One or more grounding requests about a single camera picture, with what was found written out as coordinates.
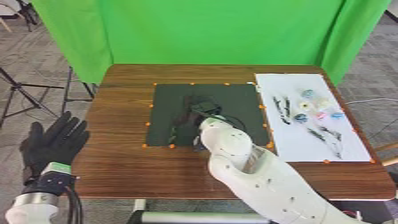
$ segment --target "small object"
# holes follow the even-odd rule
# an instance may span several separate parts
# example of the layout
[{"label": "small object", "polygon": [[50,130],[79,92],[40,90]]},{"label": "small object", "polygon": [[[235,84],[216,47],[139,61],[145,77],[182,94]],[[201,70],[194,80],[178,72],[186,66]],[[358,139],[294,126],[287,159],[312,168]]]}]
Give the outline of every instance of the small object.
[{"label": "small object", "polygon": [[265,147],[267,147],[267,149],[273,149],[274,148],[274,142],[271,142]]},{"label": "small object", "polygon": [[312,129],[312,128],[308,128],[308,132],[310,132],[310,134],[326,142],[326,137],[324,137],[324,135]]},{"label": "small object", "polygon": [[335,138],[342,141],[342,133],[338,132],[338,131],[333,131],[333,130],[329,130],[329,128],[328,127],[321,127],[321,130],[324,131],[324,132],[328,132],[333,136],[335,136]]},{"label": "small object", "polygon": [[310,102],[303,102],[303,103],[299,104],[299,106],[301,106],[301,109],[303,109],[305,111],[310,111],[310,110],[313,109],[313,104],[312,104]]},{"label": "small object", "polygon": [[326,110],[333,106],[331,100],[329,99],[321,99],[317,103],[319,110]]},{"label": "small object", "polygon": [[340,119],[340,118],[345,117],[345,113],[337,112],[337,113],[333,113],[331,117],[333,117],[335,119]]},{"label": "small object", "polygon": [[276,107],[278,107],[278,112],[281,115],[281,120],[283,123],[290,125],[290,99],[289,97],[285,98],[285,111],[287,114],[283,113],[283,109],[281,109],[281,100],[278,100],[276,96],[273,97],[274,103],[276,103]]},{"label": "small object", "polygon": [[324,112],[321,112],[321,113],[317,114],[317,119],[322,120],[326,117],[328,117],[328,114],[326,114]]},{"label": "small object", "polygon": [[308,122],[308,115],[306,114],[297,114],[296,115],[296,121],[305,124]]},{"label": "small object", "polygon": [[313,99],[315,98],[315,91],[312,89],[308,89],[305,92],[303,92],[303,97],[306,99]]},{"label": "small object", "polygon": [[290,117],[290,98],[289,97],[285,97],[285,105],[287,105],[287,107],[285,107],[287,117]]}]

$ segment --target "wooden table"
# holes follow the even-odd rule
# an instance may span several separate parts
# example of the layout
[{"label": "wooden table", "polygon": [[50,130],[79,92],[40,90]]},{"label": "wooden table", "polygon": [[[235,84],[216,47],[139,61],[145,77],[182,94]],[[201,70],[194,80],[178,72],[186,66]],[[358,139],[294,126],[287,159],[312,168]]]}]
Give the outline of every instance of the wooden table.
[{"label": "wooden table", "polygon": [[[255,73],[321,73],[315,66],[114,65],[88,114],[91,140],[74,172],[79,192],[90,198],[235,199],[209,172],[209,152],[191,148],[143,148],[154,83],[242,84]],[[292,163],[317,191],[333,200],[395,197],[395,184],[361,132],[337,88],[335,92],[376,163]]]}]

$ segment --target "white paper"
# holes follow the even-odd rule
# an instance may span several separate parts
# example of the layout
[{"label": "white paper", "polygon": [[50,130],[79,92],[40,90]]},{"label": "white paper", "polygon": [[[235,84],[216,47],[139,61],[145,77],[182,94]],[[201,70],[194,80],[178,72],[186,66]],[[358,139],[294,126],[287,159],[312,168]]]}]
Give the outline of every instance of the white paper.
[{"label": "white paper", "polygon": [[[344,117],[338,120],[331,118],[331,114],[344,111],[322,75],[257,74],[257,79],[264,104],[267,106],[267,118],[271,128],[274,129],[276,150],[283,160],[287,162],[321,162],[324,160],[345,162],[370,161],[370,153],[360,135],[354,132],[349,118]],[[315,100],[306,100],[303,97],[303,91],[308,89],[315,90]],[[285,97],[290,99],[292,125],[289,125],[281,120],[274,97],[283,102]],[[315,103],[322,99],[329,99],[331,108],[326,110],[329,116],[324,120],[319,120],[317,116],[313,116],[313,114],[317,114],[317,110],[305,112],[301,109],[301,103],[306,101]],[[310,121],[305,124],[294,121],[294,116],[303,112],[310,115]],[[342,134],[342,141],[338,141],[337,138],[333,140],[333,135],[321,130],[321,127],[326,127],[331,131],[337,131]],[[312,128],[317,133],[321,133],[328,139],[338,143],[333,143],[333,145],[329,141],[328,144],[310,133],[308,128]],[[331,146],[338,146],[338,149],[342,149],[340,156],[337,156],[337,150],[331,149]]]}]

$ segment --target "black mat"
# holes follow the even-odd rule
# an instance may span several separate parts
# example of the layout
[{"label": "black mat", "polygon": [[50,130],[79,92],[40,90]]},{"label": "black mat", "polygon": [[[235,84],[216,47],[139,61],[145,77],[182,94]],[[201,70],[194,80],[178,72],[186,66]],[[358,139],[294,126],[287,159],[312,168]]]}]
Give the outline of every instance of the black mat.
[{"label": "black mat", "polygon": [[[146,144],[150,146],[168,146],[173,122],[184,112],[186,96],[210,97],[223,107],[223,115],[233,116],[246,124],[246,131],[257,145],[265,146],[269,143],[269,134],[264,128],[264,114],[260,110],[260,101],[257,88],[249,84],[242,85],[157,85],[152,126],[146,136]],[[177,129],[178,146],[193,146],[198,136],[198,127],[193,123],[184,124]]]}]

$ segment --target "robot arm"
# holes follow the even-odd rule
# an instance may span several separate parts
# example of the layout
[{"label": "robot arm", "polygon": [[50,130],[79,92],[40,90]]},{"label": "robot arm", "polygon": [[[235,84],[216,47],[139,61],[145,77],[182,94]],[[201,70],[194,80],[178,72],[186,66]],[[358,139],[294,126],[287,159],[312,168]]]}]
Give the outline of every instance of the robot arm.
[{"label": "robot arm", "polygon": [[212,152],[210,173],[260,215],[281,224],[356,224],[315,192],[294,167],[255,146],[244,131],[209,118],[201,143]]},{"label": "robot arm", "polygon": [[59,197],[50,193],[20,195],[6,213],[10,224],[50,224],[50,219],[59,212],[58,204]]}]

